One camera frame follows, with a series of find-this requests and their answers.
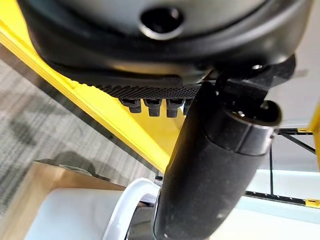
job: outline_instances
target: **white object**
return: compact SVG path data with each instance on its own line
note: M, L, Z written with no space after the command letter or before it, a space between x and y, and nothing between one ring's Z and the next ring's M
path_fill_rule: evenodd
M43 201L26 240L124 240L139 201L155 203L160 187L133 181L123 192L59 188Z

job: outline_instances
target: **floor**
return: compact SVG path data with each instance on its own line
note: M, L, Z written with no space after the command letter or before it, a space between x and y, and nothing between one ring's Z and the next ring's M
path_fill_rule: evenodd
M32 161L128 185L158 171L0 45L0 221Z

